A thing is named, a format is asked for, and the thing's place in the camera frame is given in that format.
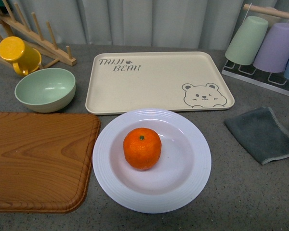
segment wooden cutting board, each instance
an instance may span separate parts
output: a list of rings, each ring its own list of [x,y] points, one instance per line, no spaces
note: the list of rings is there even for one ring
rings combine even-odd
[[[100,126],[92,114],[0,112],[0,212],[77,209]]]

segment countertop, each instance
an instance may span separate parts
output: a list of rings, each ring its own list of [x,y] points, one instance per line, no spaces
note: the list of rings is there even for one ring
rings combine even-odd
[[[70,45],[77,64],[56,63],[76,77],[76,95],[61,113],[88,113],[85,108],[93,59],[101,53],[200,51],[194,49]],[[222,71],[224,51],[208,53]],[[67,214],[0,213],[0,230],[240,230],[289,231],[289,158],[260,165],[236,141],[226,118],[271,107],[289,130],[289,96],[222,75],[235,104],[223,111],[179,112],[206,138],[212,157],[210,178],[200,195],[186,206],[162,214],[144,214],[113,201],[100,187],[94,171],[83,204]],[[19,103],[14,88],[20,77],[0,64],[0,111],[32,112]],[[118,115],[101,115],[101,130]]]

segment white curtain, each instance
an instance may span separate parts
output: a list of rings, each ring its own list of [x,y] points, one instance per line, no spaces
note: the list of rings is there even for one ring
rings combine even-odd
[[[241,25],[244,4],[289,12],[289,0],[8,0],[31,29],[57,43],[224,50]],[[18,21],[20,17],[13,9]]]

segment mug handle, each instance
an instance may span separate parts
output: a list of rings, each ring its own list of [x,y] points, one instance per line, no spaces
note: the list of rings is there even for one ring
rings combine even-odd
[[[29,74],[28,70],[23,70],[23,71],[20,70],[18,63],[13,63],[13,68],[14,68],[15,72],[17,74],[19,74],[20,76],[24,77],[24,76]]]

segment serving tray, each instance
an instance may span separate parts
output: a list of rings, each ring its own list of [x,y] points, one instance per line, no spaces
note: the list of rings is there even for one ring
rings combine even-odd
[[[0,212],[77,209],[99,130],[92,114],[0,112]]]
[[[225,110],[234,102],[207,53],[105,53],[93,61],[86,108],[108,115],[140,108]]]

